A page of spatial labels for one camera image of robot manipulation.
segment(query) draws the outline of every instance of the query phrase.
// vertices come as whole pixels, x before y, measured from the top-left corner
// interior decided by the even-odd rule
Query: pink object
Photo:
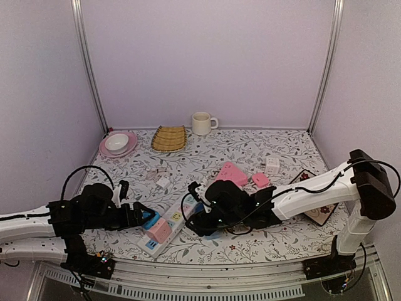
[[[149,230],[146,230],[145,233],[152,240],[163,243],[171,234],[171,227],[165,219],[159,218],[155,225]]]
[[[230,180],[237,186],[246,185],[248,183],[248,177],[232,162],[224,163],[222,169],[216,177],[218,180]]]
[[[109,138],[111,135],[115,135],[115,134],[125,134],[128,136],[128,147],[127,150],[125,152],[123,152],[122,154],[119,155],[113,155],[112,153],[110,153],[107,148],[106,148],[106,140],[107,138]],[[111,132],[107,137],[105,137],[102,142],[99,145],[99,152],[108,158],[121,158],[125,155],[128,155],[131,151],[133,151],[133,149],[135,148],[135,146],[137,145],[137,136],[135,135],[135,133],[133,132]]]
[[[257,185],[257,187],[262,188],[266,187],[269,185],[270,181],[269,179],[264,175],[264,173],[259,172],[257,174],[254,174],[252,176],[252,181]]]

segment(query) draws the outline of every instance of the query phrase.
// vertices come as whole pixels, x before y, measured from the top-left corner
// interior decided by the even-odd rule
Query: power strip
[[[186,217],[189,217],[195,212],[196,207],[202,206],[202,203],[198,203],[194,197],[188,195],[184,200],[184,213]],[[170,209],[162,216],[171,227],[171,234],[163,243],[158,243],[152,240],[144,234],[137,245],[147,254],[153,258],[157,258],[165,249],[166,246],[177,236],[181,229],[185,225],[185,220],[181,214],[181,200],[177,201]]]
[[[230,161],[224,163],[222,169],[216,177],[216,181],[218,180],[230,180],[237,186],[243,186],[248,183],[248,177],[246,174]]]

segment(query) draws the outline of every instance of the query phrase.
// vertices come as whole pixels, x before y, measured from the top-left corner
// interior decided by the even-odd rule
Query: woven basket
[[[187,145],[185,127],[160,126],[152,139],[152,149],[157,152],[178,152]]]

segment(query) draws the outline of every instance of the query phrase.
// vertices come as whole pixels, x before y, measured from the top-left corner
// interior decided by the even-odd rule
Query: white box
[[[169,187],[171,184],[170,180],[167,179],[166,177],[161,177],[157,182],[156,185],[158,185],[159,187],[166,189],[167,187]]]
[[[278,174],[279,170],[280,170],[280,159],[267,156],[264,173],[272,176],[274,174]]]

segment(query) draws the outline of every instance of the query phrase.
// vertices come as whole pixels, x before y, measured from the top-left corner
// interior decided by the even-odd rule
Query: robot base
[[[330,276],[337,273],[350,271],[357,267],[354,255],[343,256],[337,252],[337,236],[334,237],[331,244],[331,254],[324,257],[307,259],[303,264],[303,271],[306,279],[316,279],[320,277]]]

